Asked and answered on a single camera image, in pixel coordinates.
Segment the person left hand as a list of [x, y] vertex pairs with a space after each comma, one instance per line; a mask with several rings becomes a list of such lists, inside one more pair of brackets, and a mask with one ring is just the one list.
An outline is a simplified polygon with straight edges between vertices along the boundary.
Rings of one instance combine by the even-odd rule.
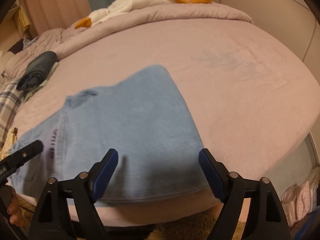
[[11, 224], [18, 227], [23, 227], [25, 225], [25, 218], [22, 215], [17, 196], [12, 196], [11, 202], [7, 208], [7, 213], [10, 216], [9, 221]]

